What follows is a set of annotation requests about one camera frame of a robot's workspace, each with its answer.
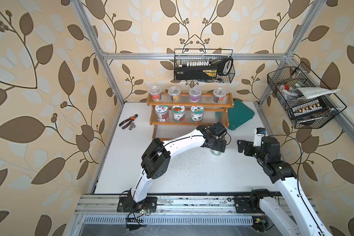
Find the grass label seed jar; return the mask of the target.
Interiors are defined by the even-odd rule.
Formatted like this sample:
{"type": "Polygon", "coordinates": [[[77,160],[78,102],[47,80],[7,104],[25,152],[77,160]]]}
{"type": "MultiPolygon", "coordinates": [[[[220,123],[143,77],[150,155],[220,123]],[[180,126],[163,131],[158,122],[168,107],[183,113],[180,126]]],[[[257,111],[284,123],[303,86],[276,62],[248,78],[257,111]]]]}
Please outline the grass label seed jar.
{"type": "Polygon", "coordinates": [[[223,154],[223,152],[217,150],[211,150],[210,152],[214,156],[221,156],[223,154]]]}

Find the carrot label seed jar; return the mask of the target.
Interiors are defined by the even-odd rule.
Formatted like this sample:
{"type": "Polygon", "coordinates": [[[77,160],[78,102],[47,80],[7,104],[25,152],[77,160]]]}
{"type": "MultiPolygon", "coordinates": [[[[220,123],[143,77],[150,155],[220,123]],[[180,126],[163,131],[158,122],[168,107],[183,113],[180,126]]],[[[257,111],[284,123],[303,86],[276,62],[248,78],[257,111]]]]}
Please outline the carrot label seed jar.
{"type": "Polygon", "coordinates": [[[203,120],[204,107],[203,106],[192,106],[190,108],[190,118],[193,123],[200,123],[203,120]]]}

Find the clear seed jar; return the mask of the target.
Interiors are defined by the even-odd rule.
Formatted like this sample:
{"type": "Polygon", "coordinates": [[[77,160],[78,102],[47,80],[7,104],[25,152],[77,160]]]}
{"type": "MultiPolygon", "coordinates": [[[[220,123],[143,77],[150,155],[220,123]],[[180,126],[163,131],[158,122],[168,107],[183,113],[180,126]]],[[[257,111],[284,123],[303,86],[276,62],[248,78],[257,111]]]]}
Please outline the clear seed jar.
{"type": "Polygon", "coordinates": [[[178,87],[170,87],[168,89],[168,94],[172,102],[178,102],[181,95],[181,90],[178,87]]]}
{"type": "Polygon", "coordinates": [[[155,102],[157,102],[161,99],[161,93],[162,93],[162,89],[159,86],[153,86],[149,90],[149,94],[151,96],[151,99],[155,102]]]}
{"type": "Polygon", "coordinates": [[[225,96],[226,96],[226,91],[223,88],[216,88],[213,91],[213,101],[215,103],[221,103],[224,100],[225,96]]]}
{"type": "Polygon", "coordinates": [[[200,97],[202,95],[202,91],[200,88],[191,88],[189,90],[189,96],[191,102],[197,103],[200,100],[200,97]]]}

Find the tomato label seed jar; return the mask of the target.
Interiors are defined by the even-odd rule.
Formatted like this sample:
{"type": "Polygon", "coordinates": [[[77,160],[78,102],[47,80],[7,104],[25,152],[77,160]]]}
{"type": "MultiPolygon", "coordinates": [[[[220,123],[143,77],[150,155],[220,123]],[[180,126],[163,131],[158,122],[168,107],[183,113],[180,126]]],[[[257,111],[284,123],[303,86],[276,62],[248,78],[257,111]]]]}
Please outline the tomato label seed jar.
{"type": "Polygon", "coordinates": [[[172,107],[173,119],[175,122],[182,122],[185,118],[185,107],[182,105],[175,105],[172,107]]]}

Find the wooden two-tier shelf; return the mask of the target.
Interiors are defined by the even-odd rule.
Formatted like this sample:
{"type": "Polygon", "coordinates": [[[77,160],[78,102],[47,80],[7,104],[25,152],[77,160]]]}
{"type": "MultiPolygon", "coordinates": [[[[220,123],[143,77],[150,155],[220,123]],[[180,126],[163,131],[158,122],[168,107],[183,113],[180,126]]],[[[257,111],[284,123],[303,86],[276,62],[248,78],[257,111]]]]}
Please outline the wooden two-tier shelf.
{"type": "Polygon", "coordinates": [[[212,93],[203,93],[199,101],[194,103],[189,93],[183,92],[180,99],[173,102],[167,92],[162,92],[158,101],[148,95],[147,105],[151,107],[149,123],[153,125],[152,138],[160,138],[163,141],[176,137],[177,133],[172,131],[163,137],[159,136],[157,128],[161,125],[199,126],[220,122],[229,127],[228,110],[234,107],[234,100],[232,94],[228,93],[222,102],[215,103],[212,93]]]}

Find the flower label seed jar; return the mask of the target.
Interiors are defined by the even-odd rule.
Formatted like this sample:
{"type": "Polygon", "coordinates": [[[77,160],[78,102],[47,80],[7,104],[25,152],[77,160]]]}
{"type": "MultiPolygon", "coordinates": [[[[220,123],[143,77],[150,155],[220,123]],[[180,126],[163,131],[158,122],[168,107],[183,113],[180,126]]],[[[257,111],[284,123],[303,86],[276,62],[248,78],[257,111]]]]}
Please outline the flower label seed jar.
{"type": "Polygon", "coordinates": [[[169,107],[166,105],[156,105],[154,111],[158,122],[165,122],[169,118],[169,107]]]}

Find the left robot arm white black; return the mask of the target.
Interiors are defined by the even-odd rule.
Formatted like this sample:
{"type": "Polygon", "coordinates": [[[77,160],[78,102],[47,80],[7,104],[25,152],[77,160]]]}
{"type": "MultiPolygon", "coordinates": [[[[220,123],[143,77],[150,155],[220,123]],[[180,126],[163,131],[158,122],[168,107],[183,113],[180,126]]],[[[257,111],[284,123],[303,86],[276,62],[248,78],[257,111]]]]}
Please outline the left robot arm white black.
{"type": "Polygon", "coordinates": [[[174,157],[198,147],[224,153],[227,146],[224,137],[227,133],[226,127],[217,122],[213,125],[200,125],[192,132],[176,139],[161,141],[156,138],[152,140],[142,155],[142,171],[139,179],[127,193],[130,205],[134,207],[146,199],[153,180],[166,173],[174,157]]]}

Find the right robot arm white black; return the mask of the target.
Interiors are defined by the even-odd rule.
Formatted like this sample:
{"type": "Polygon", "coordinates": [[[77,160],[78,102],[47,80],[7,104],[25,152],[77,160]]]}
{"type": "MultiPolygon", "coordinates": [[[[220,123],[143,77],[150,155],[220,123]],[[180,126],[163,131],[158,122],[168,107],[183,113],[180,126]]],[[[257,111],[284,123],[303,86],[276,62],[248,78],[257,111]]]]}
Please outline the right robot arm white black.
{"type": "Polygon", "coordinates": [[[288,205],[292,217],[281,209],[267,190],[251,192],[250,205],[260,209],[284,236],[330,236],[305,195],[292,166],[281,159],[280,143],[274,137],[256,135],[254,141],[238,140],[238,151],[254,157],[288,205]]]}

